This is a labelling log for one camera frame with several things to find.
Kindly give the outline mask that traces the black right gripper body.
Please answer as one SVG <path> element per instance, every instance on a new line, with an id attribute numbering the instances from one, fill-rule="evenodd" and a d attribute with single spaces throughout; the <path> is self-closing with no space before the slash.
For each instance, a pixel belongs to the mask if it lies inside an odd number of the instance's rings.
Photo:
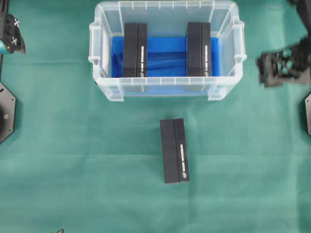
<path id="1" fill-rule="evenodd" d="M 311 40 L 303 38 L 299 43 L 283 50 L 262 53 L 256 59 L 259 83 L 264 87 L 281 86 L 284 83 L 311 83 Z"/>

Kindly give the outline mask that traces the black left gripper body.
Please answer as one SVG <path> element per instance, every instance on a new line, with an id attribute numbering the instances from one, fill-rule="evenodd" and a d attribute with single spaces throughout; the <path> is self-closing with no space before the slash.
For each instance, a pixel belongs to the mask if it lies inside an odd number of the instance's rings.
<path id="1" fill-rule="evenodd" d="M 26 53 L 24 39 L 19 30 L 19 19 L 8 13 L 0 14 L 0 53 Z"/>

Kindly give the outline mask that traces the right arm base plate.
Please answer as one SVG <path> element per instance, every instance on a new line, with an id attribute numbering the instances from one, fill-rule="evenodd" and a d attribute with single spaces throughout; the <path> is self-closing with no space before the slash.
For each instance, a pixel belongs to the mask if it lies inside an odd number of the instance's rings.
<path id="1" fill-rule="evenodd" d="M 311 94 L 305 98 L 306 122 L 309 136 L 311 136 Z"/>

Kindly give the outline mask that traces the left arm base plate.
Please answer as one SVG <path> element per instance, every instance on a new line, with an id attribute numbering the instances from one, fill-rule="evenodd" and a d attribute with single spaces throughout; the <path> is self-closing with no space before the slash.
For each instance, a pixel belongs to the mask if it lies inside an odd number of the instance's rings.
<path id="1" fill-rule="evenodd" d="M 14 132 L 15 109 L 15 96 L 0 83 L 0 143 Z"/>

